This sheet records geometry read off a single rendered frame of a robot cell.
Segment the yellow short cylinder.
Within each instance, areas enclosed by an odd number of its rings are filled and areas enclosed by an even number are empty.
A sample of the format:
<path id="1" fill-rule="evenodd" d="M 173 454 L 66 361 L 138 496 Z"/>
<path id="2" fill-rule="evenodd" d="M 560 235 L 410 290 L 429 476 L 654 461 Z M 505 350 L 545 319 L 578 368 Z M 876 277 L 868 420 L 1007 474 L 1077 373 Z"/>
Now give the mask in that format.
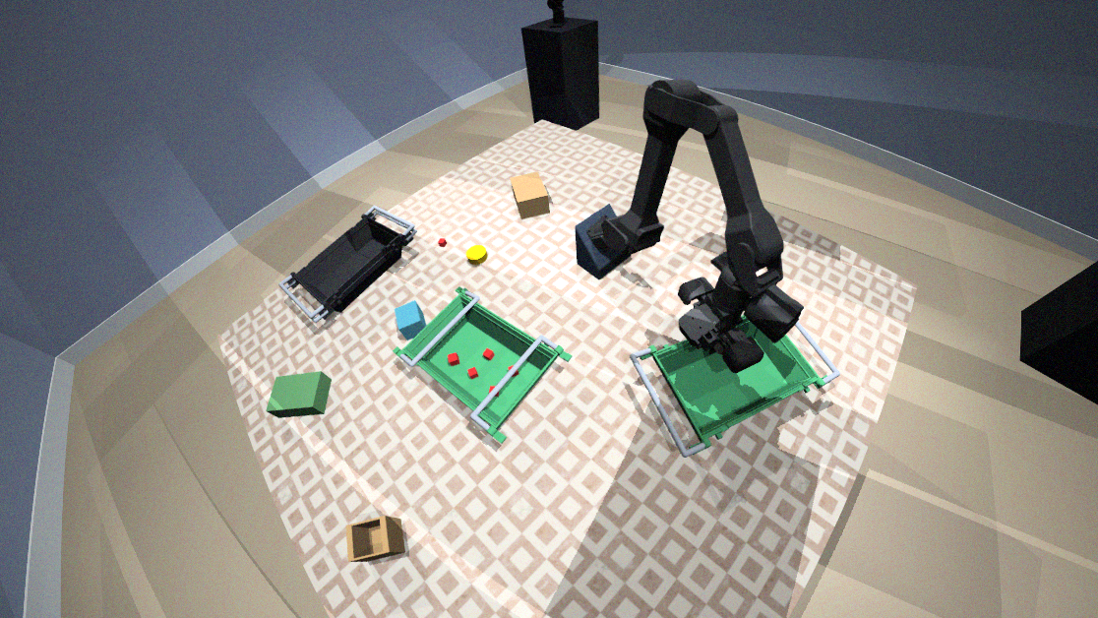
<path id="1" fill-rule="evenodd" d="M 488 260 L 488 252 L 484 246 L 474 245 L 466 252 L 469 265 L 483 265 Z"/>

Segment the light blue cube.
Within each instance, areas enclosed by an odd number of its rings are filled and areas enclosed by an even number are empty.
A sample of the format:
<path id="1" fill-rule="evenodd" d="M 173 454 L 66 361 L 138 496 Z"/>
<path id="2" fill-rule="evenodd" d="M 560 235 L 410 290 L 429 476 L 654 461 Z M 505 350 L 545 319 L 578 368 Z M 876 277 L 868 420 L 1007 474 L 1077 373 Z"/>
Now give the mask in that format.
<path id="1" fill-rule="evenodd" d="M 412 340 L 422 329 L 425 329 L 426 322 L 416 300 L 395 308 L 397 329 L 406 340 Z"/>

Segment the green rectangular block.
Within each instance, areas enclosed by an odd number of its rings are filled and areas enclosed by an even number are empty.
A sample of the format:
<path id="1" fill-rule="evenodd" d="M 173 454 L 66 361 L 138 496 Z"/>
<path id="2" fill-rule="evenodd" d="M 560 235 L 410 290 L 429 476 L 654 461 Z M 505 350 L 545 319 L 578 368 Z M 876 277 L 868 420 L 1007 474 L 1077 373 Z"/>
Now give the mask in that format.
<path id="1" fill-rule="evenodd" d="M 267 412 L 278 418 L 325 414 L 330 381 L 322 371 L 276 375 Z"/>

